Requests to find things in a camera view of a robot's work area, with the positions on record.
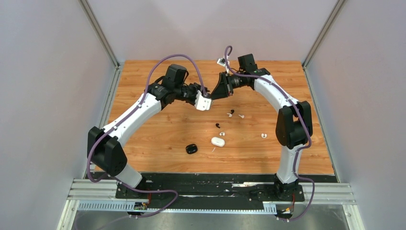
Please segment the black glossy charging case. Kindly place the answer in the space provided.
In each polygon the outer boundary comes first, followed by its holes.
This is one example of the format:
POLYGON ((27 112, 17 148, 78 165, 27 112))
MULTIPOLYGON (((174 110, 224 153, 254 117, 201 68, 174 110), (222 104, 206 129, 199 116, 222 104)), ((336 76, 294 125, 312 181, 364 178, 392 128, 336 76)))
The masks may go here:
POLYGON ((198 147, 196 144, 189 144, 185 147, 185 151, 187 154, 194 154, 198 151, 198 147))

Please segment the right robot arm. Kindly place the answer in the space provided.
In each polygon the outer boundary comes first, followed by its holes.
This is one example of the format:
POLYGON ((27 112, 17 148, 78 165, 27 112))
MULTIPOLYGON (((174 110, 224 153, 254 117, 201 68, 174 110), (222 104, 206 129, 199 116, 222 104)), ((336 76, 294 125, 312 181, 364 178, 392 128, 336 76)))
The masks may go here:
POLYGON ((311 146, 313 123, 311 105, 290 96, 265 68, 258 68, 252 54, 238 57, 239 69, 230 68, 228 59, 218 59, 225 67, 212 91, 213 100, 232 96, 234 89, 249 86, 262 95, 278 113, 275 134, 282 146, 280 165, 270 193, 286 200, 299 190, 298 166, 304 149, 311 146))

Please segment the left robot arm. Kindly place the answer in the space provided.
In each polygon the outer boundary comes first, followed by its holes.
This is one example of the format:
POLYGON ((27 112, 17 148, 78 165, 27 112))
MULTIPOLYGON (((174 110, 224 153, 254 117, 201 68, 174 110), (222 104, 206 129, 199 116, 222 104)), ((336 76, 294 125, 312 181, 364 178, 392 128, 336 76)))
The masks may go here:
POLYGON ((122 115, 103 128, 94 126, 88 132, 88 161, 127 184, 128 192, 135 198, 146 194, 147 185, 142 182, 141 173, 128 163, 124 146, 129 138, 175 100, 189 103, 200 111, 211 107, 212 100, 204 95, 204 86, 185 84, 188 75, 185 67, 171 64, 166 74, 147 85, 147 91, 122 115))

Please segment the white oval charging case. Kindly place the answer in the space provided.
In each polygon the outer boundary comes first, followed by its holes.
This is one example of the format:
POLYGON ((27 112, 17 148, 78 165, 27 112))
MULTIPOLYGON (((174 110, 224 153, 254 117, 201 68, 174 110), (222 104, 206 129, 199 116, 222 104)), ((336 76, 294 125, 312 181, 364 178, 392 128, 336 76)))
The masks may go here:
POLYGON ((225 145, 225 140, 219 137, 213 137, 211 138, 211 144, 217 146, 217 147, 223 147, 225 145))

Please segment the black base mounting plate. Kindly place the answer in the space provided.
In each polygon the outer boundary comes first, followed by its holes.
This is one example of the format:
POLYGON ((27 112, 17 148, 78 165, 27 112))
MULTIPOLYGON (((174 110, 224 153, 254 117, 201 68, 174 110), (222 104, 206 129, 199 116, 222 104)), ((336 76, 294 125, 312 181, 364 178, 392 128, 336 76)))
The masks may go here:
POLYGON ((103 182, 113 182, 113 198, 129 201, 137 209, 166 211, 259 211, 263 205, 320 204, 317 192, 321 185, 337 184, 331 175, 303 175, 298 181, 299 190, 289 199, 278 200, 270 193, 275 174, 216 174, 216 173, 152 173, 143 175, 137 191, 125 187, 111 177, 103 182))

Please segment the aluminium frame rail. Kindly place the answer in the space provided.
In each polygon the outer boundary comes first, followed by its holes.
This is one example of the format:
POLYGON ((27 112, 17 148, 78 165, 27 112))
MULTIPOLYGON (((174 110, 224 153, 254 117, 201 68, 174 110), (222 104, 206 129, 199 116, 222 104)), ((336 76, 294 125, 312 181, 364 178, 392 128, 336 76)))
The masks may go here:
POLYGON ((351 230, 364 225, 350 185, 300 183, 298 189, 278 198, 272 182, 203 182, 181 184, 177 193, 164 192, 162 183, 147 181, 156 191, 140 193, 120 182, 93 183, 75 179, 68 194, 58 229, 69 230, 77 211, 122 211, 128 213, 269 214, 284 219, 304 205, 305 212, 317 206, 340 205, 351 230))

